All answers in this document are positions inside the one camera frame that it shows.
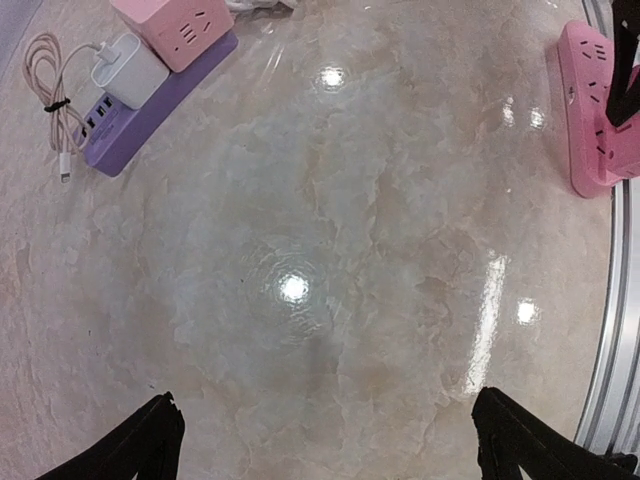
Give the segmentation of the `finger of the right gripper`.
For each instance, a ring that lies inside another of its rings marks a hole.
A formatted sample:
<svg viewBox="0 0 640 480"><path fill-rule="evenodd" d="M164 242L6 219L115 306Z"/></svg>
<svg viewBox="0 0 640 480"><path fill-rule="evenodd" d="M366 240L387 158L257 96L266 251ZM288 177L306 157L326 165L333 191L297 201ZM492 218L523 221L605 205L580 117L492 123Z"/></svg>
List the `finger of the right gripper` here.
<svg viewBox="0 0 640 480"><path fill-rule="evenodd" d="M606 116L612 125L623 125L639 112L639 75L631 80L639 47L639 2L612 3L614 68L609 87Z"/></svg>

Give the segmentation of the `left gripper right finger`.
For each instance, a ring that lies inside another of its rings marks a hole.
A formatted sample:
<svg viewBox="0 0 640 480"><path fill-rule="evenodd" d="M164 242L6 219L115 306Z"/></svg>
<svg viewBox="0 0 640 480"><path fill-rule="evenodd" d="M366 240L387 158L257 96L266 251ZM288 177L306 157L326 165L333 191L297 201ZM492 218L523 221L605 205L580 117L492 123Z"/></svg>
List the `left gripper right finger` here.
<svg viewBox="0 0 640 480"><path fill-rule="evenodd" d="M597 455L550 428L495 387L478 394L471 417L483 479L635 479L638 457Z"/></svg>

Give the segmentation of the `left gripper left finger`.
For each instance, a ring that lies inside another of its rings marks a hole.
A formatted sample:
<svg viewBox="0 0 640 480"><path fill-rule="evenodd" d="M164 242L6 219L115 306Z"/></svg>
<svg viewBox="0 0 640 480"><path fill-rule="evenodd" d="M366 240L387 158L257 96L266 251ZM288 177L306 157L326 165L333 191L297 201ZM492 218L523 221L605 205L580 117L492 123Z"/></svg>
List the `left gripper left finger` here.
<svg viewBox="0 0 640 480"><path fill-rule="evenodd" d="M175 479L184 434L173 395L156 395L92 447L41 477Z"/></svg>

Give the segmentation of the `pink triangular power strip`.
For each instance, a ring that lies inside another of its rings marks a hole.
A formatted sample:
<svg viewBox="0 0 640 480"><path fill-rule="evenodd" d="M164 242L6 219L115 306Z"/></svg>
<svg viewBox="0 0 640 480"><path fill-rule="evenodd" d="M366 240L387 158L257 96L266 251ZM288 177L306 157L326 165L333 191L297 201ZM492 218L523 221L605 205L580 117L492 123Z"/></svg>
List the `pink triangular power strip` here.
<svg viewBox="0 0 640 480"><path fill-rule="evenodd" d="M620 127L606 116L614 43L582 21L568 22L557 50L566 105L570 179L584 198L639 175L639 116Z"/></svg>

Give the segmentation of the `purple power strip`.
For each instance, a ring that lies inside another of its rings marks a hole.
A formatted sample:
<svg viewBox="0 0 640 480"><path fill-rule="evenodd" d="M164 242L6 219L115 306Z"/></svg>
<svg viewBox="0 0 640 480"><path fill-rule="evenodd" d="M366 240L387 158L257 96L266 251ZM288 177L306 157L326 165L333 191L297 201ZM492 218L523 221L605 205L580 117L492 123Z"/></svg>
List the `purple power strip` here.
<svg viewBox="0 0 640 480"><path fill-rule="evenodd" d="M170 74L138 110L103 94L85 116L89 129L75 132L89 139L83 151L86 164L109 177L119 175L157 128L237 46L236 35L228 31L184 71Z"/></svg>

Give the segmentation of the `small white charger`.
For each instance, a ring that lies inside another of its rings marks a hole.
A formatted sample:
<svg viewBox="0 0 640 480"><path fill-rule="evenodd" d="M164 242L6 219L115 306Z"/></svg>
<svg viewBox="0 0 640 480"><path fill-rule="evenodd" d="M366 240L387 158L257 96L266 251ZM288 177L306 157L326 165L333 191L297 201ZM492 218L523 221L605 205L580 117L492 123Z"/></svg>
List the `small white charger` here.
<svg viewBox="0 0 640 480"><path fill-rule="evenodd" d="M169 68L135 34L102 42L91 80L132 110L141 109L170 75Z"/></svg>

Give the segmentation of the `pink cube socket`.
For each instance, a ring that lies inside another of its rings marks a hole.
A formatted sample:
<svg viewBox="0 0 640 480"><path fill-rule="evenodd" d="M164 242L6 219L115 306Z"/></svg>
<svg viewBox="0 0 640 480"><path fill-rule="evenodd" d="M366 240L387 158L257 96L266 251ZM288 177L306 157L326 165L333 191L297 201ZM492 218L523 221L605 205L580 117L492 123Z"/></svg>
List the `pink cube socket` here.
<svg viewBox="0 0 640 480"><path fill-rule="evenodd" d="M182 72L234 25L225 1L111 0L125 24L173 72Z"/></svg>

